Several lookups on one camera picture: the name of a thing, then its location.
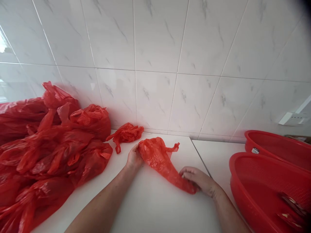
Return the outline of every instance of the label on basket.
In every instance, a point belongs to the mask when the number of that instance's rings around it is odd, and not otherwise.
[[[259,150],[258,150],[257,148],[255,148],[255,147],[252,149],[252,152],[253,152],[254,154],[259,154]]]

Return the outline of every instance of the hand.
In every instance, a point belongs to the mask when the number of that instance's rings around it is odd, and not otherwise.
[[[204,194],[211,198],[220,192],[221,187],[207,174],[194,167],[184,167],[179,174],[185,179],[194,182]]]
[[[139,169],[143,164],[144,161],[141,158],[139,152],[138,152],[138,144],[136,144],[129,152],[129,155],[127,157],[126,165],[130,166],[132,168]]]

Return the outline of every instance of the wall tile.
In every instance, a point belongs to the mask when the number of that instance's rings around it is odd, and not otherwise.
[[[57,65],[94,67],[80,1],[34,0]]]
[[[21,63],[55,65],[32,0],[1,1],[0,25]]]
[[[136,69],[177,72],[188,0],[134,0]]]
[[[230,142],[232,143],[246,143],[246,138],[245,137],[231,137]]]
[[[201,133],[232,136],[262,82],[221,77]]]
[[[95,67],[134,70],[133,0],[82,0]]]
[[[199,133],[218,81],[215,76],[178,74],[168,130]]]
[[[201,134],[199,135],[198,140],[202,141],[219,141],[219,142],[229,142],[231,139],[230,136],[222,136],[222,135],[211,135],[211,134]]]
[[[0,63],[0,86],[5,94],[5,96],[1,96],[2,102],[37,97],[20,64]]]
[[[297,5],[249,0],[222,76],[264,79],[301,17]]]
[[[135,71],[96,69],[104,107],[112,125],[136,125]]]
[[[64,90],[79,100],[81,108],[90,104],[102,106],[94,68],[59,66]]]
[[[250,129],[299,134],[305,127],[282,126],[278,122],[286,112],[295,112],[310,94],[311,83],[265,80],[234,136],[243,137]]]
[[[0,62],[14,62],[17,63],[17,57],[9,44],[8,39],[6,38],[4,32],[1,29],[0,25]]]
[[[42,96],[45,92],[45,89],[42,86],[43,82],[51,81],[53,85],[58,87],[63,86],[57,66],[22,65],[22,67],[24,68],[24,71],[29,78],[29,83],[37,96]]]
[[[168,135],[177,135],[177,136],[186,136],[191,140],[197,140],[199,137],[199,133],[187,133],[187,132],[177,132],[177,131],[169,131]]]
[[[267,79],[311,82],[311,35],[307,16],[291,34]]]
[[[167,130],[176,74],[136,71],[137,123],[145,128]]]
[[[179,73],[220,76],[247,0],[189,2]]]
[[[167,134],[167,130],[160,130],[160,129],[147,129],[147,128],[145,128],[144,133]]]

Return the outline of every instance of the basket rim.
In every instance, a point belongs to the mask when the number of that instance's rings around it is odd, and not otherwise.
[[[236,173],[236,169],[235,169],[235,162],[242,158],[242,157],[247,157],[247,158],[251,158],[251,159],[260,159],[260,160],[266,160],[270,163],[274,163],[277,164],[280,167],[284,167],[286,169],[288,169],[291,172],[296,172],[299,173],[302,176],[306,176],[307,178],[311,179],[311,173],[305,172],[295,166],[292,166],[288,163],[282,162],[280,160],[274,159],[274,158],[270,158],[267,156],[263,156],[263,155],[257,155],[257,154],[253,154],[250,152],[238,152],[233,154],[230,157],[229,160],[229,168],[230,168],[230,172],[231,172],[231,178],[234,178],[234,182],[236,183],[236,185],[239,186],[239,189],[242,190],[243,195],[249,200],[248,204],[251,204],[252,207],[260,214],[260,216],[271,226],[273,227],[274,230],[276,230],[277,232],[282,232],[280,230],[280,228],[278,228],[278,226],[267,216],[267,214],[260,208],[260,206],[255,202],[255,200],[252,198],[252,196],[248,193],[248,191],[246,190],[246,188],[244,187],[244,185],[242,184],[242,182],[240,181],[237,173]]]

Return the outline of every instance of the person's left hand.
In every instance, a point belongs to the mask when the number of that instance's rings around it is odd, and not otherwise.
[[[138,152],[138,146],[139,144],[136,144],[129,152],[129,155],[127,157],[126,165],[131,166],[133,168],[140,168],[144,161],[141,158],[139,152]]]

